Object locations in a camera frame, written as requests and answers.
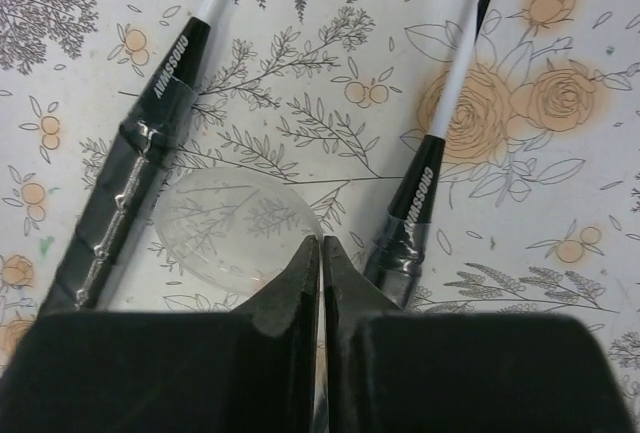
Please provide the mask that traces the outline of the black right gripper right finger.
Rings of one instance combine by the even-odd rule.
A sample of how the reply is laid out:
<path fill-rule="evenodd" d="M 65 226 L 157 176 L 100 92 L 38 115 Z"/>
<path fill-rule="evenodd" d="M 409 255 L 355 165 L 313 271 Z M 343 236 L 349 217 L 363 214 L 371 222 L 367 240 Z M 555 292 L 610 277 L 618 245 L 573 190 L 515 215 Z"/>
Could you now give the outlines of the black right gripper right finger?
<path fill-rule="evenodd" d="M 333 432 L 630 432 L 611 368 L 579 320 L 409 313 L 323 244 Z"/>

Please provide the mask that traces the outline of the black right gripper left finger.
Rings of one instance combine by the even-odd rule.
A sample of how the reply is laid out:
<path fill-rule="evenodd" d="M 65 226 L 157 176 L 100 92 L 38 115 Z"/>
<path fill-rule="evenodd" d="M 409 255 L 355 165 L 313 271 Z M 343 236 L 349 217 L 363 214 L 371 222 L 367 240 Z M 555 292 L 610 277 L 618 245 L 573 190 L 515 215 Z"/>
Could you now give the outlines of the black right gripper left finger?
<path fill-rule="evenodd" d="M 5 432 L 307 432 L 320 246 L 232 311 L 37 320 L 1 379 Z"/>

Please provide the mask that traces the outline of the clear plastic tube lid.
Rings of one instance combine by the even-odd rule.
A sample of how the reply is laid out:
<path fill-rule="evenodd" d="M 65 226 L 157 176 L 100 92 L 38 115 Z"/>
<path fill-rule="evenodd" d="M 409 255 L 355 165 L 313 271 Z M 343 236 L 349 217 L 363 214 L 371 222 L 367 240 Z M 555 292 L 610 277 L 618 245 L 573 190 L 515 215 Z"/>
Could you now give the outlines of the clear plastic tube lid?
<path fill-rule="evenodd" d="M 277 276 L 309 236 L 322 237 L 310 206 L 260 173 L 215 167 L 163 191 L 155 229 L 169 256 L 197 278 L 251 296 Z"/>

